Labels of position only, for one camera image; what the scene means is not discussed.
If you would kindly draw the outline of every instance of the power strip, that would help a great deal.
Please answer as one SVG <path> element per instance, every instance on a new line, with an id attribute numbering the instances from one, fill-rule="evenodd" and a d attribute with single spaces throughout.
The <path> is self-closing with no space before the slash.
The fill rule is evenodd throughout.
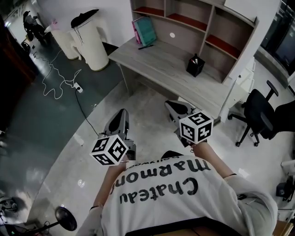
<path id="1" fill-rule="evenodd" d="M 83 92 L 82 87 L 78 83 L 74 83 L 74 87 L 78 90 L 79 93 Z"/>

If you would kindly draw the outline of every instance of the white wall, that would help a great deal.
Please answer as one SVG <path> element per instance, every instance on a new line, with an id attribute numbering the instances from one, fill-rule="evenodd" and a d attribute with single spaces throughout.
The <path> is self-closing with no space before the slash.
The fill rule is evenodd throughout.
<path id="1" fill-rule="evenodd" d="M 280 0 L 243 0 L 252 4 L 259 18 L 259 25 L 252 39 L 250 40 L 243 55 L 238 60 L 235 68 L 231 71 L 230 77 L 236 79 L 251 57 L 254 56 L 262 40 L 264 39 L 277 12 Z"/>
<path id="2" fill-rule="evenodd" d="M 102 40 L 121 46 L 134 37 L 132 13 L 129 0 L 38 0 L 42 12 L 49 21 L 65 17 L 67 12 L 84 13 L 98 8 L 95 23 L 99 27 Z"/>
<path id="3" fill-rule="evenodd" d="M 37 16 L 37 13 L 35 12 L 30 1 L 26 3 L 24 7 L 24 12 L 25 11 L 30 11 L 29 14 L 32 17 Z M 23 15 L 15 19 L 8 18 L 7 21 L 11 22 L 8 29 L 11 31 L 12 35 L 16 38 L 18 43 L 22 43 L 26 39 L 26 35 L 27 35 L 27 32 L 24 30 Z"/>

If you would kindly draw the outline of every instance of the white cabinet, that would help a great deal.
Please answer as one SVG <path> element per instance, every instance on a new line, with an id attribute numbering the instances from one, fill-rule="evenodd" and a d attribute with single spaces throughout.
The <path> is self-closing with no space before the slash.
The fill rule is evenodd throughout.
<path id="1" fill-rule="evenodd" d="M 233 107 L 238 101 L 246 101 L 254 86 L 254 70 L 255 62 L 254 58 L 252 58 L 236 79 L 234 87 L 226 102 L 227 108 Z"/>

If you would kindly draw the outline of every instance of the desk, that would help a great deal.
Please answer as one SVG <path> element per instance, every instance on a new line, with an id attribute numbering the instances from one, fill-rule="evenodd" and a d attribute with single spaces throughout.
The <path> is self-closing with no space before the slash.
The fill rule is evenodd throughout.
<path id="1" fill-rule="evenodd" d="M 202 73 L 194 78 L 186 72 L 192 57 L 188 52 L 162 41 L 142 50 L 139 47 L 132 38 L 109 55 L 120 64 L 130 95 L 139 81 L 169 99 L 182 97 L 213 118 L 219 116 L 230 92 L 230 87 L 221 83 L 224 74 L 205 64 Z"/>

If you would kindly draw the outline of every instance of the book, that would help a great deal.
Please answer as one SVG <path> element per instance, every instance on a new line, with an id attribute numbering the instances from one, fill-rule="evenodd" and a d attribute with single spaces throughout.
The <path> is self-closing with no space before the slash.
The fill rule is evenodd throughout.
<path id="1" fill-rule="evenodd" d="M 138 32 L 137 32 L 137 30 L 136 30 L 136 28 L 135 28 L 134 22 L 135 22 L 135 21 L 138 21 L 138 20 L 141 19 L 141 18 L 142 18 L 142 17 L 138 18 L 137 20 L 132 21 L 132 26 L 133 26 L 133 30 L 134 30 L 134 34 L 135 34 L 135 38 L 136 38 L 136 42 L 137 42 L 138 44 L 141 44 L 142 42 L 141 42 L 140 37 L 139 37 L 139 35 L 138 35 Z"/>
<path id="2" fill-rule="evenodd" d="M 134 25 L 143 46 L 148 46 L 157 39 L 150 17 L 142 17 L 135 21 Z"/>

